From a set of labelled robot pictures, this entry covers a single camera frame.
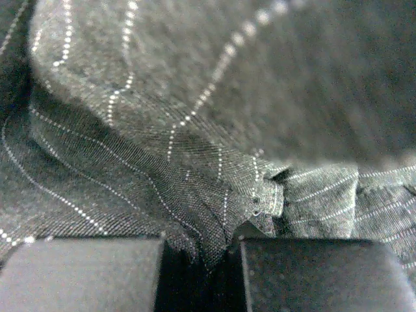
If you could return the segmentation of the dark pinstripe shirt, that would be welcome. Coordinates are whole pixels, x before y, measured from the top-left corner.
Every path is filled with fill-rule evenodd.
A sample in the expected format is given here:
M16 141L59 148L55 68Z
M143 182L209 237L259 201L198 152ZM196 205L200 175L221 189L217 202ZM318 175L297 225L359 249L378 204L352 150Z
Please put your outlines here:
M245 221L415 275L414 1L1 2L2 255Z

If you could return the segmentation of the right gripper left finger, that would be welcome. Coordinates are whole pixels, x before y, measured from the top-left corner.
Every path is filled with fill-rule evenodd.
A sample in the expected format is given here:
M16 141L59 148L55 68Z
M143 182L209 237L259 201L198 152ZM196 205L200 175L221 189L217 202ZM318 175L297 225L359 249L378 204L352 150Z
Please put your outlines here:
M22 244L1 270L2 311L153 311L161 240Z

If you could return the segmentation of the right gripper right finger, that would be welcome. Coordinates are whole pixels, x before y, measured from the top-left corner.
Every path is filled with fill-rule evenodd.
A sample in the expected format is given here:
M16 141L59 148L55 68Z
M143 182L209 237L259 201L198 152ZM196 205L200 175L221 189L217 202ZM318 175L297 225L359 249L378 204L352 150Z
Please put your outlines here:
M397 256L368 240L245 239L247 311L414 311Z

